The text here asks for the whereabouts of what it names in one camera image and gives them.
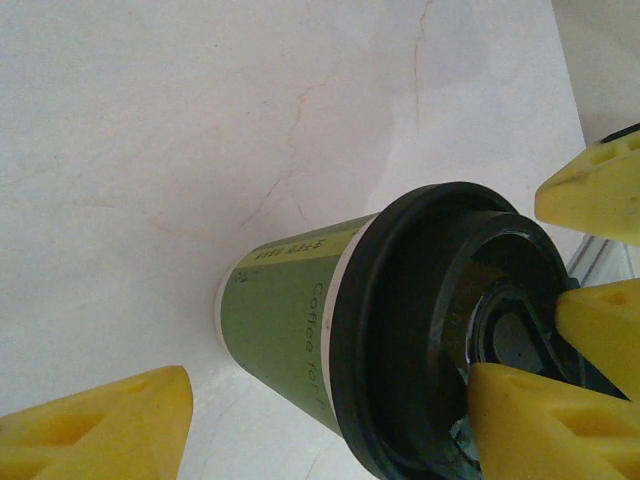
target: white wall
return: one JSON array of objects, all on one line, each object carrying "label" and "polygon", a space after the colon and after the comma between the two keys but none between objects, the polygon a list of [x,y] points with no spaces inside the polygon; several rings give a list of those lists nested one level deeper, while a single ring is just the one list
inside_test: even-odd
[{"label": "white wall", "polygon": [[640,121],[638,1],[553,5],[586,142]]}]

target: white background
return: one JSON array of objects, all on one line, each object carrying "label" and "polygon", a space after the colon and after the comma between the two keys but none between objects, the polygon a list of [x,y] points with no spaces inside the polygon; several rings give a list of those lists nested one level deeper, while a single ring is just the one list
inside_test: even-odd
[{"label": "white background", "polygon": [[[181,478],[367,478],[215,340],[265,241],[469,180],[532,214],[584,146],[549,1],[0,4],[0,414],[167,364]],[[568,258],[579,234],[553,238]]]}]

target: green label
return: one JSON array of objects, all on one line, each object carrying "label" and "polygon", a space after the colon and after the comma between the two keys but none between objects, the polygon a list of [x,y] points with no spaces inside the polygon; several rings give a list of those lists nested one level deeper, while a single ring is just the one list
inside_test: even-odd
[{"label": "green label", "polygon": [[254,250],[222,299],[222,334],[235,360],[336,433],[322,371],[322,315],[340,255],[370,218]]}]

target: black plastic lid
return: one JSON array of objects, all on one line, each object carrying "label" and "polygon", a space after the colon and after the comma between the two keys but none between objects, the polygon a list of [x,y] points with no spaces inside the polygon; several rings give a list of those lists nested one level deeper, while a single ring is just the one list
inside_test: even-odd
[{"label": "black plastic lid", "polygon": [[635,133],[638,130],[640,130],[640,123],[636,123],[635,125],[631,125],[630,127],[623,128],[622,130],[618,130],[617,132],[607,135],[602,140],[600,140],[600,143],[613,142],[615,140],[618,140],[619,138],[626,137],[627,135]]},{"label": "black plastic lid", "polygon": [[553,243],[495,192],[450,183],[385,209],[355,249],[330,344],[342,435],[381,479],[480,478],[466,421],[475,361],[583,385],[554,329],[570,281]]}]

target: green paper cup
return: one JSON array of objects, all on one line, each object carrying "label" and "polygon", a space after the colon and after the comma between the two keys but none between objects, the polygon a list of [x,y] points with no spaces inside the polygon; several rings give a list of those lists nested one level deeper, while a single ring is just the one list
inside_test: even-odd
[{"label": "green paper cup", "polygon": [[227,273],[216,299],[219,339],[238,364],[338,434],[325,374],[333,309],[375,216],[262,245]]},{"label": "green paper cup", "polygon": [[[567,285],[535,222],[485,187],[450,183],[262,245],[222,280],[215,322],[242,368],[378,478],[479,479],[465,375],[493,341],[491,305],[523,296],[552,329]],[[482,318],[476,305],[488,305]]]}]

